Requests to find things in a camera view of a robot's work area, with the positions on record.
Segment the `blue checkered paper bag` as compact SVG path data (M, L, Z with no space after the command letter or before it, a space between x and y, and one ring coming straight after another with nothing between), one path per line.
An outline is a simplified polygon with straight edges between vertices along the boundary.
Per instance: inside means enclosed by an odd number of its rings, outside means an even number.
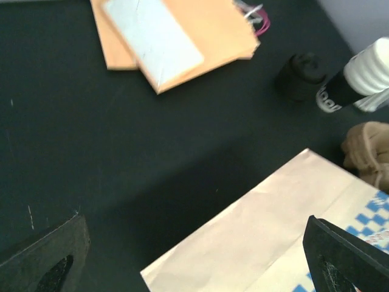
M150 291L313 291L309 216L388 251L388 195L310 150L144 268Z

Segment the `brown cardboard cup carrier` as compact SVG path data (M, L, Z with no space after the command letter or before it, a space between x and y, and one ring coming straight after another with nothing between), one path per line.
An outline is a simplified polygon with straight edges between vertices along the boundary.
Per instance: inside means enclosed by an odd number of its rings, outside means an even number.
M388 124L369 121L349 129L341 144L343 166L361 180L388 193Z

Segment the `stack of paper cups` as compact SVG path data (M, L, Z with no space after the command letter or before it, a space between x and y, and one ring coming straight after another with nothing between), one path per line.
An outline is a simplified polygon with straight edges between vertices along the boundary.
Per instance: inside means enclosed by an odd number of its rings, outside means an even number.
M334 113L388 88L388 37L381 37L353 56L316 93L318 107Z

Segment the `stack of black lids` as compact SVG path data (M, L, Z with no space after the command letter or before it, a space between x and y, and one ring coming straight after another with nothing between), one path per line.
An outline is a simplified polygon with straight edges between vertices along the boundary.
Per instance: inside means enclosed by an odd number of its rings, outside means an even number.
M275 77L274 88L288 100L304 102L314 97L325 80L326 71L316 54L294 54Z

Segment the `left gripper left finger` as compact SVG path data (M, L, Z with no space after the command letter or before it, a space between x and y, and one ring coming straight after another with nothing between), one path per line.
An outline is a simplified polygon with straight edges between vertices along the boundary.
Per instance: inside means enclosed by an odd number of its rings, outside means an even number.
M1 291L75 291L90 246L85 217L73 217L1 252Z

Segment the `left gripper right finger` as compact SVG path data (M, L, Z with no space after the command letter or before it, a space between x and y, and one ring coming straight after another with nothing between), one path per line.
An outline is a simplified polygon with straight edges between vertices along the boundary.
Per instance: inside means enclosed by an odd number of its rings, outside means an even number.
M388 254L311 215L303 249L316 291L388 291Z

